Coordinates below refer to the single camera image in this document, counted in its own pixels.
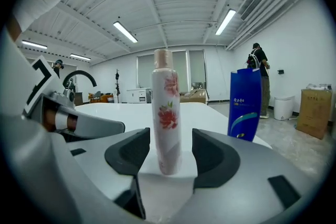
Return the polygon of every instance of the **shampoo bottle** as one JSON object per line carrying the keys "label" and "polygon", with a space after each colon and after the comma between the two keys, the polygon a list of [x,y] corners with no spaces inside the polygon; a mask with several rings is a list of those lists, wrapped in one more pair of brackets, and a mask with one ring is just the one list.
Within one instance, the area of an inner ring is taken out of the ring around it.
{"label": "shampoo bottle", "polygon": [[253,141],[261,109],[259,69],[245,68],[231,73],[228,136]]}
{"label": "shampoo bottle", "polygon": [[154,61],[152,111],[156,152],[161,172],[173,175],[179,171],[182,157],[178,76],[173,70],[171,51],[156,50]]}

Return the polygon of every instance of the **white bottle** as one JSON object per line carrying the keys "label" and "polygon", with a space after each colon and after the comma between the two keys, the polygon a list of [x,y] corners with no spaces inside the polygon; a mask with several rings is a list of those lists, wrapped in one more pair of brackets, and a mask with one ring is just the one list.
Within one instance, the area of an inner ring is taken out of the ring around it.
{"label": "white bottle", "polygon": [[161,172],[174,175],[180,169],[182,157],[178,76],[170,50],[156,50],[154,60],[152,111],[156,152]]}

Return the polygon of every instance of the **pants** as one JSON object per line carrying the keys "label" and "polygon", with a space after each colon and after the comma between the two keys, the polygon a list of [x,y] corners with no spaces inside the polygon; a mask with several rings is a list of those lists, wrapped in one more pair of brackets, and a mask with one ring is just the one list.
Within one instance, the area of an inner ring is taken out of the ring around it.
{"label": "pants", "polygon": [[270,91],[269,91],[269,77],[261,77],[261,95],[262,95],[262,101],[261,101],[261,113],[260,115],[266,116],[267,115],[267,109],[269,104],[269,99],[271,97]]}

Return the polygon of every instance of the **bottle cap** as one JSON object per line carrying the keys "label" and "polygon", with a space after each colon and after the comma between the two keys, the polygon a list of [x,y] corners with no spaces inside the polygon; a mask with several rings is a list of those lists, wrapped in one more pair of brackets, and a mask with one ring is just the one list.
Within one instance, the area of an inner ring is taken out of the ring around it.
{"label": "bottle cap", "polygon": [[171,50],[160,49],[154,52],[155,68],[173,68],[173,53]]}

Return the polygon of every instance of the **trash can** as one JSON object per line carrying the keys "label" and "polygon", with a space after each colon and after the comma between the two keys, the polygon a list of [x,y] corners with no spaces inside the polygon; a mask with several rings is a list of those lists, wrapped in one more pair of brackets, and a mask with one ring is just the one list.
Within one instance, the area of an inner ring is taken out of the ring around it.
{"label": "trash can", "polygon": [[294,108],[294,96],[274,98],[274,118],[284,121],[292,116]]}

